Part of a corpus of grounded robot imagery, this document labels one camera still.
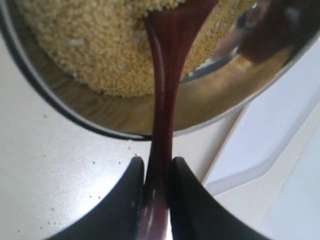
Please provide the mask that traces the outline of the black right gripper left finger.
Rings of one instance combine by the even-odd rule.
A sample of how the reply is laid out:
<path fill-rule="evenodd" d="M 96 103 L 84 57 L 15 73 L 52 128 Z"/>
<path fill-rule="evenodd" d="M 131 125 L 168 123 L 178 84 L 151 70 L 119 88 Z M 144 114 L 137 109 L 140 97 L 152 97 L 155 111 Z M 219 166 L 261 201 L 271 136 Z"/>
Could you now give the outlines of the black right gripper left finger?
<path fill-rule="evenodd" d="M 133 157 L 114 188 L 80 220 L 50 240 L 135 240 L 140 224 L 144 162 Z"/>

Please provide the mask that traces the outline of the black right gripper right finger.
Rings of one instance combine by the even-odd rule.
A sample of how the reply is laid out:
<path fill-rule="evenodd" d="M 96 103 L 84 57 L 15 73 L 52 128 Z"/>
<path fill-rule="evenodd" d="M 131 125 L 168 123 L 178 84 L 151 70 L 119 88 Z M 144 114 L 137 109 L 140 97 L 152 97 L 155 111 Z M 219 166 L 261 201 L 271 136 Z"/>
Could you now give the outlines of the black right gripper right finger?
<path fill-rule="evenodd" d="M 175 157 L 170 174 L 170 222 L 174 240 L 266 240 L 222 207 Z"/>

